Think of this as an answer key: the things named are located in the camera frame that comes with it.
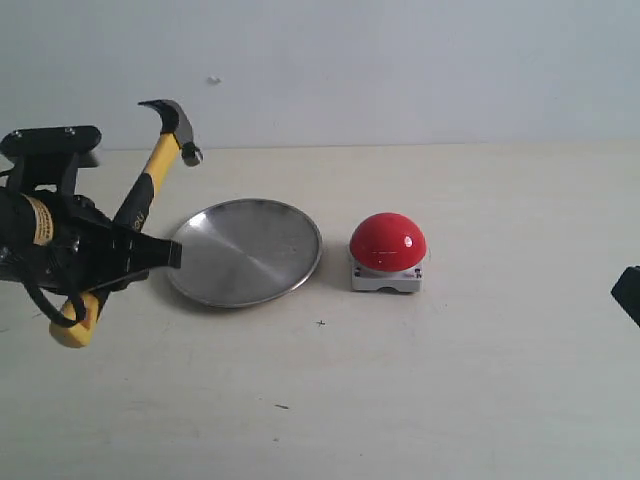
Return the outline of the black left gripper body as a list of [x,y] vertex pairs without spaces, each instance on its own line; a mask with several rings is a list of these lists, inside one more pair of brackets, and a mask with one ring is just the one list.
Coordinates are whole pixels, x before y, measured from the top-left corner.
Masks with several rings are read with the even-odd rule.
[[47,196],[47,208],[53,217],[54,239],[47,245],[50,254],[47,290],[57,295],[68,292],[68,280],[82,292],[87,276],[96,270],[121,271],[113,252],[114,222],[88,197],[58,194]]

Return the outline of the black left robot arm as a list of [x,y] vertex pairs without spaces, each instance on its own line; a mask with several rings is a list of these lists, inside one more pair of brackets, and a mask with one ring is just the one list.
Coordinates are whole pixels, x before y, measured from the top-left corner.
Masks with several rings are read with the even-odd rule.
[[119,289],[155,268],[181,266],[182,245],[118,225],[88,198],[1,189],[1,278],[24,276],[58,295]]

